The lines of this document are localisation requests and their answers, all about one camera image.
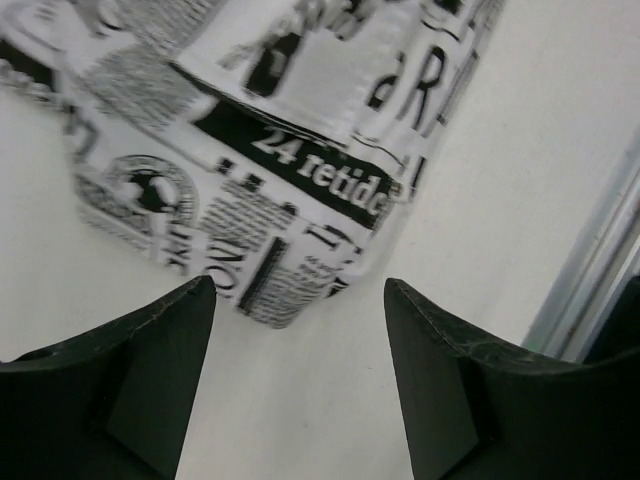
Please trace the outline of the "newspaper print trousers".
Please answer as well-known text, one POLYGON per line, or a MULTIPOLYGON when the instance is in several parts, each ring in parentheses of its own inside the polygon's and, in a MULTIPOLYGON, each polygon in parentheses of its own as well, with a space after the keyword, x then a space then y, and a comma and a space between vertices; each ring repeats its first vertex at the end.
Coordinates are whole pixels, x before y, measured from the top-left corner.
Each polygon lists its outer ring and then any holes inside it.
POLYGON ((284 328, 399 230, 500 1, 12 1, 79 215, 284 328))

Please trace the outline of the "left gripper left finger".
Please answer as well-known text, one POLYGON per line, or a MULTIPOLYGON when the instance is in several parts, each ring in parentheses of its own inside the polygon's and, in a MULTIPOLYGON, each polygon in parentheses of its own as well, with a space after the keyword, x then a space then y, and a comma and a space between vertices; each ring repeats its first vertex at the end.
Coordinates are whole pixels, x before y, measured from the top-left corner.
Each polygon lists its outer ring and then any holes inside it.
POLYGON ((1 366, 5 479, 176 476, 216 307, 208 276, 1 366))

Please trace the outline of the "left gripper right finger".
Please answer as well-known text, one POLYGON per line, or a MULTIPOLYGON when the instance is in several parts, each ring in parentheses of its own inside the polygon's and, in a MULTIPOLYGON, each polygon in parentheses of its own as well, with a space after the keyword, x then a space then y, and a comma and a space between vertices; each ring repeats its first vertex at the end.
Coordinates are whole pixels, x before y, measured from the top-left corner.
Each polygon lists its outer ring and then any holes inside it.
POLYGON ((582 363, 503 340, 389 279, 384 310, 417 479, 635 479, 639 283, 582 363))

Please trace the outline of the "aluminium rail frame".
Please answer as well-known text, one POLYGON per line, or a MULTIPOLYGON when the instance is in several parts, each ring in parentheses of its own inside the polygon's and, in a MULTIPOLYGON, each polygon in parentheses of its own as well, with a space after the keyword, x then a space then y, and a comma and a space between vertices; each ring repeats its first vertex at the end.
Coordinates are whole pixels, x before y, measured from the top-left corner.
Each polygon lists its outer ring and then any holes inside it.
POLYGON ((639 274, 639 133, 635 132, 521 346, 582 362, 639 274))

